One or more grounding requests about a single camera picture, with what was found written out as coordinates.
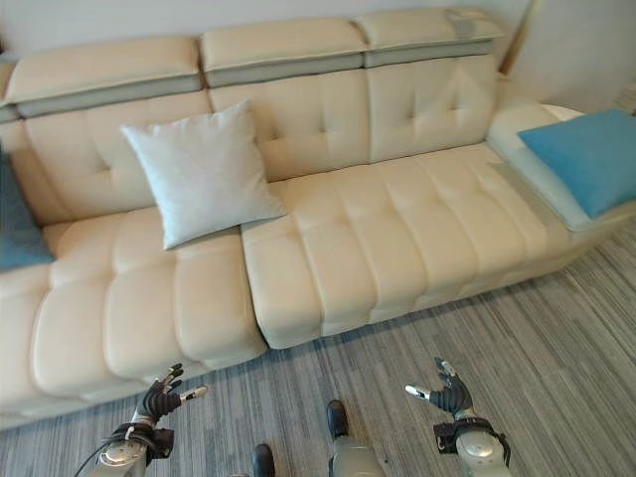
sofa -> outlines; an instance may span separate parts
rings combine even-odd
[[[7,66],[0,140],[56,260],[0,274],[0,425],[550,273],[613,233],[633,204],[573,232],[508,164],[529,154],[517,131],[558,119],[497,74],[501,35],[475,9],[414,9]],[[246,98],[287,214],[165,250],[119,126]]]

white wall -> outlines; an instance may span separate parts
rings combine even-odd
[[[373,10],[471,5],[512,34],[530,0],[1,0],[0,37],[10,56],[78,43],[293,17],[355,16]],[[501,58],[510,41],[500,42]]]
[[[585,112],[636,80],[636,0],[538,0],[509,75],[536,99]]]

black shoe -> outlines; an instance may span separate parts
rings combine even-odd
[[[336,439],[341,435],[349,434],[349,422],[345,406],[337,399],[327,404],[327,423],[331,431],[331,437]]]
[[[251,454],[251,470],[254,477],[274,477],[274,456],[267,444],[259,444]]]

robotic arm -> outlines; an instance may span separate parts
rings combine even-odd
[[[181,385],[181,381],[177,380],[181,375],[183,367],[176,364],[163,377],[155,380],[137,405],[131,421],[117,427],[99,449],[105,447],[105,450],[97,451],[97,466],[88,474],[89,477],[143,477],[153,459],[170,456],[175,431],[157,429],[159,419],[182,403],[203,396],[208,391],[203,386],[180,395],[173,393]]]
[[[441,391],[408,385],[406,392],[453,415],[452,424],[433,427],[439,453],[458,454],[463,477],[511,477],[508,470],[511,451],[506,436],[495,432],[488,420],[477,416],[468,388],[450,363],[435,358],[435,365],[445,382]]]

striped carpet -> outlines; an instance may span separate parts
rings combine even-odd
[[[445,415],[405,395],[437,387],[436,355],[469,385],[479,413],[506,432],[517,476],[636,475],[636,227],[566,270],[330,337],[191,380],[211,392],[163,424],[172,457],[149,476],[249,470],[262,441],[281,476],[324,476],[324,408],[341,398],[352,433],[389,476],[459,475],[437,454]],[[0,433],[3,476],[68,476],[135,398]]]

